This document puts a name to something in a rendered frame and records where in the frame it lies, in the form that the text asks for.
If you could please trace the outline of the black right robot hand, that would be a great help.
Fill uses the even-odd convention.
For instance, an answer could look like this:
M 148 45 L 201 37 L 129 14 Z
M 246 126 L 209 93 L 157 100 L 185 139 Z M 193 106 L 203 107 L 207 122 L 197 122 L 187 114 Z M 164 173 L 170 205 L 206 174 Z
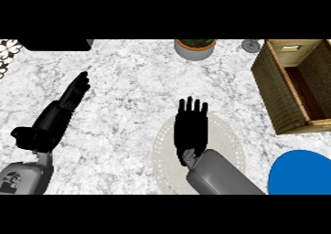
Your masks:
M 196 150 L 200 156 L 209 145 L 209 103 L 194 100 L 193 97 L 181 99 L 179 112 L 175 121 L 175 146 L 178 157 L 185 166 L 184 153 Z

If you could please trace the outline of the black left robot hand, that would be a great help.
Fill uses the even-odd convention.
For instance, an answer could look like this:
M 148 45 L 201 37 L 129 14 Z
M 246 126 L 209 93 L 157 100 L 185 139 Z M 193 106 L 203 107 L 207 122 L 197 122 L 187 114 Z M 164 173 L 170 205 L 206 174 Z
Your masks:
M 67 128 L 71 117 L 91 88 L 88 72 L 82 72 L 71 82 L 63 97 L 52 101 L 45 108 L 40 117 L 32 127 L 17 127 L 11 135 L 17 139 L 17 146 L 21 149 L 48 153 L 57 148 Z

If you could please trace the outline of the round white placemat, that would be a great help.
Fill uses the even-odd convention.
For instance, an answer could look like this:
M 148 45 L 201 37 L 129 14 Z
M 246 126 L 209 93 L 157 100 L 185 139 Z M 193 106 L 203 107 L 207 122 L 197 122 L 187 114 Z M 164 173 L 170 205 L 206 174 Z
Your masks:
M 162 192 L 166 195 L 197 195 L 197 190 L 187 181 L 190 169 L 182 166 L 175 146 L 175 121 L 166 121 L 153 145 L 153 171 Z M 240 138 L 224 119 L 209 114 L 209 149 L 215 149 L 246 173 L 244 148 Z

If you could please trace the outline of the brown wicker basket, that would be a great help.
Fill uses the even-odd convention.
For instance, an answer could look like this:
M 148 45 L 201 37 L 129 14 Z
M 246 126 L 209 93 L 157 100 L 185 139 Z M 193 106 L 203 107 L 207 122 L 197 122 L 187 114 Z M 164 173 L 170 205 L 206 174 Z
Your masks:
M 331 42 L 268 39 L 253 67 L 277 134 L 331 132 Z

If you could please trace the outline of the black appliance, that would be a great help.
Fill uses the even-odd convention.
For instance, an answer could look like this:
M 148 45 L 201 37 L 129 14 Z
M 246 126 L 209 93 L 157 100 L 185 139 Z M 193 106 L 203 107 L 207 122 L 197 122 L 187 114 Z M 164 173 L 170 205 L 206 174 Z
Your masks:
M 21 39 L 32 51 L 91 51 L 94 39 Z

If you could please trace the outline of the grey potted plant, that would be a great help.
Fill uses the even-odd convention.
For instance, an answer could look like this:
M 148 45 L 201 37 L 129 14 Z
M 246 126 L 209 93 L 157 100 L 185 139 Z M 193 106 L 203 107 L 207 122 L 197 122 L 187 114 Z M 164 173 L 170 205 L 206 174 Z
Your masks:
M 178 54 L 187 59 L 193 61 L 201 61 L 207 59 L 215 51 L 216 41 L 204 47 L 204 48 L 193 48 L 185 45 L 178 39 L 175 40 L 175 49 Z

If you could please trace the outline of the blue round plate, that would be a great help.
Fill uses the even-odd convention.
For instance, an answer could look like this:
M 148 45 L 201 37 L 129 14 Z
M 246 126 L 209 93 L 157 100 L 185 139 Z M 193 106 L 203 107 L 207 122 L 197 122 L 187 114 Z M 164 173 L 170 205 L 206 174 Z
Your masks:
M 271 195 L 331 195 L 331 159 L 309 150 L 278 157 L 268 181 Z

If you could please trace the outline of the small grey teapot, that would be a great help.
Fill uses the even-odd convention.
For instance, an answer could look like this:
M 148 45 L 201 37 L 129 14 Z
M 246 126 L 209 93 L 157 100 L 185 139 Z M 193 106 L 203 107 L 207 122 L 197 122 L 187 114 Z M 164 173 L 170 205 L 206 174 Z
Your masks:
M 260 42 L 258 39 L 246 39 L 240 46 L 249 53 L 259 53 L 260 52 Z

